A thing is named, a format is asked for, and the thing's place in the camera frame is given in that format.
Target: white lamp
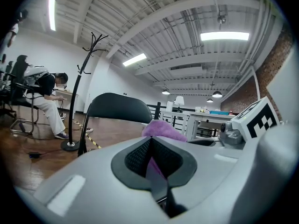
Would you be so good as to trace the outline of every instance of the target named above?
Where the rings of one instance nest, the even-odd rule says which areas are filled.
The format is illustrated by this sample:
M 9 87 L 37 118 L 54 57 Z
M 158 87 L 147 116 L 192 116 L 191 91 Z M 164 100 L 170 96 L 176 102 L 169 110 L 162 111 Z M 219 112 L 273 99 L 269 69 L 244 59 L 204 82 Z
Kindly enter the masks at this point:
M 176 100 L 174 101 L 175 105 L 178 105 L 178 112 L 180 105 L 184 105 L 184 97 L 183 96 L 177 96 Z

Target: ceiling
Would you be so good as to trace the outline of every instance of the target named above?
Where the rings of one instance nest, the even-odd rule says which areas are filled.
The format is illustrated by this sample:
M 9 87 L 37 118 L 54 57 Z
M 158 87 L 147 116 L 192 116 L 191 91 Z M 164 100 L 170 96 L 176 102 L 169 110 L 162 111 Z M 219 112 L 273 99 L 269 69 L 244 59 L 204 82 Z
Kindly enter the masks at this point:
M 77 44 L 90 42 L 91 31 L 109 35 L 100 47 L 112 63 L 123 67 L 145 53 L 147 60 L 123 68 L 175 95 L 227 94 L 263 53 L 275 20 L 269 0 L 56 1 L 56 36 L 68 34 Z M 28 11 L 30 22 L 53 34 L 47 0 L 32 0 Z M 200 40 L 200 33 L 219 30 L 249 32 L 249 40 Z

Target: chair backrest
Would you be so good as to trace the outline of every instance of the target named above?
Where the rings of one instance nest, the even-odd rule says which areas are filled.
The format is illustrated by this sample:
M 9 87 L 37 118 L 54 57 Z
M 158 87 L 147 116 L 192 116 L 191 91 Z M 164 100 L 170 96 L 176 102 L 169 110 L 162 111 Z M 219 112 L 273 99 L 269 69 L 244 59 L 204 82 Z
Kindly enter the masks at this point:
M 144 102 L 114 93 L 104 93 L 97 96 L 89 105 L 86 115 L 146 124 L 152 120 L 150 109 Z

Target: desk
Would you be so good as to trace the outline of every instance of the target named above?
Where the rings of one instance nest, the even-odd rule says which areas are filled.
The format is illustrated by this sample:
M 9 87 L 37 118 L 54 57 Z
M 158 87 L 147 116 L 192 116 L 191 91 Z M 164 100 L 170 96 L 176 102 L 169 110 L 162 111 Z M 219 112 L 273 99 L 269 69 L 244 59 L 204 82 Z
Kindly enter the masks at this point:
M 56 96 L 62 95 L 64 98 L 67 99 L 67 100 L 64 100 L 64 109 L 70 109 L 71 97 L 72 97 L 73 93 L 69 92 L 69 91 L 60 90 L 60 89 L 56 90 L 55 93 L 56 93 L 55 94 Z M 79 95 L 76 94 L 75 103 L 74 103 L 74 110 L 73 110 L 73 119 L 74 119 L 75 112 L 77 110 L 78 96 Z M 60 108 L 60 105 L 61 105 L 61 101 L 57 100 L 57 107 Z
M 193 140 L 196 137 L 198 122 L 205 122 L 209 124 L 209 126 L 214 126 L 214 128 L 218 128 L 220 124 L 230 121 L 234 116 L 232 115 L 222 115 L 222 114 L 209 114 L 209 113 L 201 113 L 201 112 L 190 112 L 190 118 L 187 124 L 187 140 Z
M 163 120 L 164 115 L 170 115 L 171 116 L 171 126 L 173 123 L 173 117 L 177 116 L 177 117 L 182 117 L 183 118 L 183 125 L 182 125 L 182 135 L 185 135 L 185 129 L 186 129 L 186 123 L 187 123 L 187 119 L 188 119 L 188 114 L 183 114 L 183 113 L 178 113 L 178 112 L 170 112 L 170 111 L 161 111 L 161 117 L 160 119 Z

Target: black railing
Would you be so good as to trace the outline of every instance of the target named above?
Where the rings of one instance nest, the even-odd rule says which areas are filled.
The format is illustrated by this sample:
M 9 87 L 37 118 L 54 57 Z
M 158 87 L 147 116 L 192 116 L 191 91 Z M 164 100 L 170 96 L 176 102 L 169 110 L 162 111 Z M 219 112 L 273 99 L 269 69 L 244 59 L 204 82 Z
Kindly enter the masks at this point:
M 160 117 L 161 117 L 161 109 L 166 109 L 166 106 L 162 106 L 161 102 L 158 102 L 157 105 L 147 105 L 147 106 L 149 107 L 149 110 L 151 112 L 151 116 L 152 116 L 153 119 L 160 119 Z M 180 107 L 179 111 L 180 111 L 180 113 L 182 113 L 183 111 L 195 112 L 195 109 L 186 109 L 186 108 L 181 108 Z M 177 107 L 173 107 L 172 108 L 172 112 L 178 112 L 178 108 Z M 171 117 L 164 116 L 163 118 L 165 118 L 163 120 L 165 120 L 166 122 L 171 123 L 170 121 L 168 121 L 169 119 L 171 119 Z M 183 124 L 176 123 L 176 120 L 177 120 L 176 116 L 174 116 L 173 117 L 173 122 L 172 122 L 171 125 L 176 130 L 182 131 L 182 129 L 175 127 L 175 125 L 178 125 L 178 126 L 182 126 L 183 125 Z M 217 132 L 218 132 L 217 129 L 205 129 L 205 128 L 198 127 L 196 134 L 199 135 L 199 136 L 201 136 L 201 137 L 215 137 L 216 134 L 217 134 Z

